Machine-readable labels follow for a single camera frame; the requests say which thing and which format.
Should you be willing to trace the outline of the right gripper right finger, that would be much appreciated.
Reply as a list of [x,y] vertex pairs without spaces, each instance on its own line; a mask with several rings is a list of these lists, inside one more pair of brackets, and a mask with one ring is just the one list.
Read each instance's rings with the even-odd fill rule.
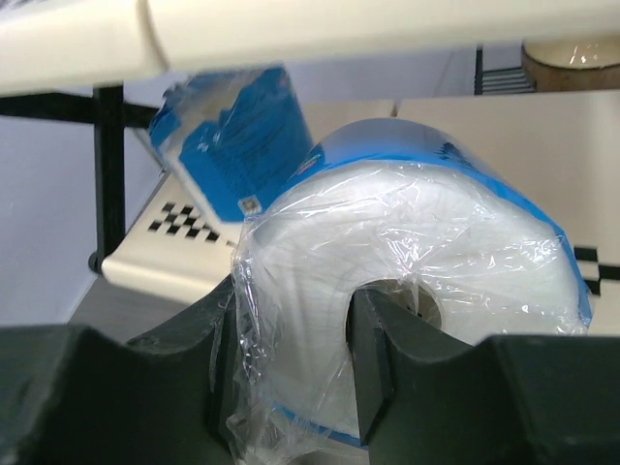
[[463,343],[373,289],[347,321],[359,437],[373,464],[615,464],[619,341]]

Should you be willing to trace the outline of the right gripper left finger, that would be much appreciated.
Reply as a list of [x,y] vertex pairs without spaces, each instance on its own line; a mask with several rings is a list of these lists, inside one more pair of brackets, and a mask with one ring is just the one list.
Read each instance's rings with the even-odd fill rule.
[[229,464],[231,279],[120,343],[88,325],[1,331],[5,464]]

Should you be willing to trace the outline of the blue roll front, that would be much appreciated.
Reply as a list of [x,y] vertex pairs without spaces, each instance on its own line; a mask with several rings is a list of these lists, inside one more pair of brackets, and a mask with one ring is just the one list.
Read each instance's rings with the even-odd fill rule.
[[362,286],[427,293],[434,324],[469,344],[583,334],[592,317],[563,230],[448,135],[393,118],[320,141],[245,226],[232,279],[243,464],[358,445],[345,324]]

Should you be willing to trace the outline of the blue roll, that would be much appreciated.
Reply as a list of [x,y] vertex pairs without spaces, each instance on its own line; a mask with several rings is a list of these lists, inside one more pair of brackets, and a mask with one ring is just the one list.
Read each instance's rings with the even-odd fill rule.
[[282,66],[173,84],[149,137],[196,205],[222,223],[267,209],[314,145]]
[[448,135],[393,118],[320,141],[245,226],[232,279],[243,464],[358,445],[345,324],[362,286],[427,293],[434,324],[469,344],[583,334],[592,317],[563,230]]

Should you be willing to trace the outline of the cream paper roll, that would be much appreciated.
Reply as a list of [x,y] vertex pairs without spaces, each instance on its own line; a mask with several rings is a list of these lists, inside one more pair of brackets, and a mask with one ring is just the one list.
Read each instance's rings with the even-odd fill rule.
[[619,89],[619,35],[524,41],[521,66],[537,92]]

